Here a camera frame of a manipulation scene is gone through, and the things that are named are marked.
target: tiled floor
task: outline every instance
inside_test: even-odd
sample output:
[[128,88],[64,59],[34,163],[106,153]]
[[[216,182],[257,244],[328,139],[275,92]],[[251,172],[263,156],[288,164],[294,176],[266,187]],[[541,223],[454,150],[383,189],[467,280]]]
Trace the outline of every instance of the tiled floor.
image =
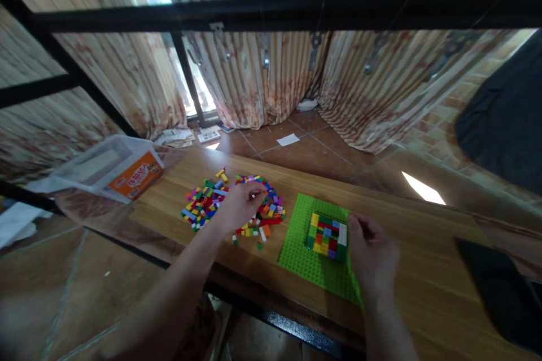
[[[281,147],[276,140],[291,133],[300,141]],[[316,112],[191,148],[217,142],[218,151],[420,199],[404,172],[449,206],[542,230],[538,217],[404,149],[373,156],[350,148]],[[69,219],[40,221],[36,235],[0,251],[0,349],[6,359],[88,359],[161,273]],[[302,359],[293,338],[243,314],[232,320],[225,339],[231,359]]]

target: brick wall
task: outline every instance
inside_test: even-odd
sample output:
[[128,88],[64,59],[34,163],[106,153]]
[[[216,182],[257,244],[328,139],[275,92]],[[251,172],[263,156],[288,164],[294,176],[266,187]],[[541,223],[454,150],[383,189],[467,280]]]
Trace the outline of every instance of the brick wall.
[[512,185],[470,161],[457,145],[453,125],[478,87],[531,36],[535,30],[520,30],[496,50],[466,80],[458,83],[452,93],[415,124],[399,144],[428,161],[444,166],[491,190],[498,196],[542,215],[542,197]]

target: orange label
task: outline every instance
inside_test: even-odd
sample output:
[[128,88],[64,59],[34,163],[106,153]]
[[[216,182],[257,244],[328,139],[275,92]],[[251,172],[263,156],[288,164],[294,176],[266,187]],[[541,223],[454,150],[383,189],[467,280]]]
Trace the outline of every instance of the orange label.
[[108,186],[134,200],[162,173],[162,167],[149,151],[115,178]]

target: curtain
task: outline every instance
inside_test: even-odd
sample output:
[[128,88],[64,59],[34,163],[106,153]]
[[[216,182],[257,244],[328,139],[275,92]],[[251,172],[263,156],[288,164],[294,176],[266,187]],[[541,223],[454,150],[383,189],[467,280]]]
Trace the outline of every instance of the curtain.
[[229,62],[212,33],[196,34],[191,46],[202,55],[202,75],[227,124],[258,128],[281,122],[307,94],[317,98],[322,117],[350,146],[378,153],[510,33],[474,34],[475,39],[466,41],[431,81],[429,69],[443,56],[449,31],[390,33],[368,76],[363,71],[373,52],[377,35],[373,32],[328,33],[329,54],[324,53],[324,38],[312,71],[308,69],[310,33],[271,33],[268,71],[261,66],[263,46],[256,33],[224,34],[232,55]]
[[[149,3],[147,0],[23,1],[34,12]],[[0,86],[64,73],[5,10],[0,10],[0,18]],[[181,97],[181,90],[186,92],[186,89],[175,78],[161,34],[55,36],[142,137],[152,139],[164,129],[186,127]],[[47,121],[37,117],[36,111],[47,111]],[[65,91],[14,106],[0,111],[0,115],[3,123],[6,120],[10,123],[0,131],[0,177],[10,181],[21,180],[24,174],[29,178],[43,175],[104,137],[121,132],[82,90]]]

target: wooden table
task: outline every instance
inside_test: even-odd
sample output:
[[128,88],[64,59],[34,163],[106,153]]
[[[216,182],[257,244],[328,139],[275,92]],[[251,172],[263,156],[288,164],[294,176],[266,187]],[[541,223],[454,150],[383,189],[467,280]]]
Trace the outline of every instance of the wooden table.
[[259,251],[255,239],[225,241],[217,261],[335,323],[364,336],[359,308],[278,265],[298,193],[374,217],[399,243],[401,262],[396,295],[421,359],[538,359],[505,341],[484,311],[453,237],[488,245],[471,215],[420,201],[366,190],[342,182],[218,151],[192,148],[134,203],[133,220],[188,244],[194,237],[181,219],[185,193],[214,179],[258,174],[284,196],[287,216]]

